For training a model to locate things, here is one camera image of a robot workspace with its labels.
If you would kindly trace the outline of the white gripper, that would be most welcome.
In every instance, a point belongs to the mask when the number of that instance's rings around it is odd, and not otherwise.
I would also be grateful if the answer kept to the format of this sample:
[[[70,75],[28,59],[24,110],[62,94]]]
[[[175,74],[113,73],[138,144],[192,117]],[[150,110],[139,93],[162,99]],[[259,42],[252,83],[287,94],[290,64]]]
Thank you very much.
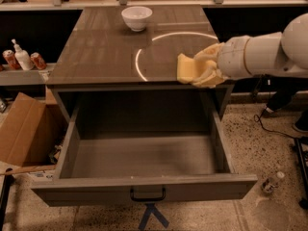
[[[195,60],[205,62],[195,64],[192,84],[198,88],[212,89],[225,82],[227,77],[232,80],[250,77],[244,62],[244,50],[248,41],[249,36],[233,37],[225,43],[212,44],[195,54]]]

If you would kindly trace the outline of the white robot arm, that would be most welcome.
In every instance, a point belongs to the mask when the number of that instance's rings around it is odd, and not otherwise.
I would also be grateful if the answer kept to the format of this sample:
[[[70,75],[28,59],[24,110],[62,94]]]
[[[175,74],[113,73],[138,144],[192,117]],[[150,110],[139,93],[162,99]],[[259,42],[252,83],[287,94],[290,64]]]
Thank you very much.
[[[308,13],[293,19],[283,32],[258,37],[233,37],[194,56],[211,60],[209,68],[192,80],[199,88],[214,88],[225,80],[261,75],[306,78],[308,75]]]

